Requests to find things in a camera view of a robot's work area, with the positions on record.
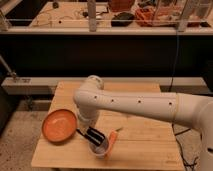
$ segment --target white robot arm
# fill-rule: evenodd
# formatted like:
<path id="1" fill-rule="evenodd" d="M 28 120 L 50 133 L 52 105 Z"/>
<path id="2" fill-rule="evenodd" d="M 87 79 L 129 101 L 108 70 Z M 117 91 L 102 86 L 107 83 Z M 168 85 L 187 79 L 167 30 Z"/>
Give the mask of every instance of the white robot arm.
<path id="1" fill-rule="evenodd" d="M 213 170 L 213 98 L 179 93 L 110 92 L 100 77 L 90 76 L 74 94 L 79 126 L 94 126 L 99 110 L 134 114 L 187 126 L 202 134 L 199 171 Z"/>

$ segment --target floor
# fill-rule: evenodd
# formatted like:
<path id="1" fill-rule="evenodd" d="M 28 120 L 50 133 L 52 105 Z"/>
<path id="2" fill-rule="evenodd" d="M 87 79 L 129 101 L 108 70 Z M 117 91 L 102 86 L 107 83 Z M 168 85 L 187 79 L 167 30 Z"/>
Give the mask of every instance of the floor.
<path id="1" fill-rule="evenodd" d="M 0 171 L 52 171 L 49 168 L 32 168 L 30 165 L 49 105 L 50 101 L 37 101 L 28 111 L 25 101 L 20 103 L 0 138 Z M 174 126 L 176 133 L 185 129 Z M 189 164 L 193 163 L 199 155 L 200 135 L 190 130 L 176 137 L 181 143 L 184 158 Z"/>

